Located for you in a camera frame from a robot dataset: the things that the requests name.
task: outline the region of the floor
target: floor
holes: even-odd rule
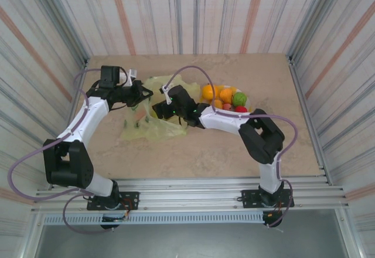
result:
[[[282,54],[251,55],[165,55],[165,56],[94,56],[89,68],[102,65],[138,70],[138,79],[172,74],[186,65],[204,68],[214,84],[241,89],[252,108],[288,117],[298,127],[294,147],[282,158],[282,175],[320,174],[309,133],[295,92],[287,61]],[[88,73],[84,90],[100,77]],[[182,73],[185,82],[207,83],[198,70]],[[110,112],[91,138],[88,148],[96,172],[109,178],[194,178],[259,176],[257,163],[248,155],[242,140],[216,130],[188,128],[187,135],[165,141],[138,139],[126,141],[124,110]],[[284,132],[285,146],[293,130],[276,121]]]
[[[262,224],[128,225],[114,233],[80,235],[45,226],[38,258],[345,258],[334,210],[290,211],[280,226]]]

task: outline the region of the black mounting plate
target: black mounting plate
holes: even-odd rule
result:
[[[281,202],[281,207],[287,207],[289,199],[291,196],[290,189],[283,189],[277,202]],[[241,196],[237,198],[238,201],[242,201],[244,208],[272,208],[275,206],[266,206],[260,196],[259,189],[245,189],[241,191]],[[290,207],[294,207],[294,199],[292,199],[292,204]]]
[[[127,209],[130,210],[137,210],[139,204],[139,192],[120,192],[121,198],[130,199],[132,206],[129,206],[129,201],[124,201],[125,206]],[[125,210],[125,207],[119,203],[118,207],[115,209],[108,209],[105,206],[97,206],[94,202],[88,201],[87,202],[87,210],[90,211],[108,211],[108,210]]]

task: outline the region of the striped wall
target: striped wall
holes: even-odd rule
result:
[[[335,184],[375,257],[375,0],[334,0],[296,69]]]
[[[54,0],[90,55],[285,53],[317,0]]]
[[[0,34],[0,256],[7,258],[22,251],[33,204],[10,190],[8,169],[65,128],[81,63],[40,0],[0,0]],[[29,194],[45,186],[42,155],[13,179]]]

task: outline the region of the plastic bag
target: plastic bag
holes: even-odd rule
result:
[[[158,119],[152,106],[165,100],[165,95],[161,94],[159,89],[166,84],[171,76],[150,77],[144,83],[147,89],[154,92],[149,99],[139,103],[132,108],[126,108],[124,130],[122,138],[125,140],[134,140],[137,138],[146,138],[148,140],[165,140],[167,138],[186,135],[187,124],[173,116],[168,121]],[[200,87],[197,83],[185,83],[181,75],[177,75],[172,81],[174,86],[181,85],[186,89],[195,102],[199,101]]]

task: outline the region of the beige tabletop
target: beige tabletop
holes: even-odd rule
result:
[[[284,55],[94,56],[90,59],[89,68],[102,65],[137,69],[137,79],[142,81],[150,76],[172,74],[186,65],[200,66],[214,84],[235,86],[245,92],[252,108],[288,117],[297,125],[298,140],[282,158],[281,175],[320,174]],[[87,73],[83,90],[87,91],[99,77],[99,72]],[[195,69],[185,70],[182,77],[187,83],[207,83],[204,75]],[[112,179],[259,176],[257,163],[236,135],[188,128],[186,136],[165,141],[144,138],[126,141],[121,137],[124,114],[124,110],[110,112],[90,140],[88,152],[96,172],[102,176]],[[286,136],[286,146],[293,129],[283,121],[275,122]]]

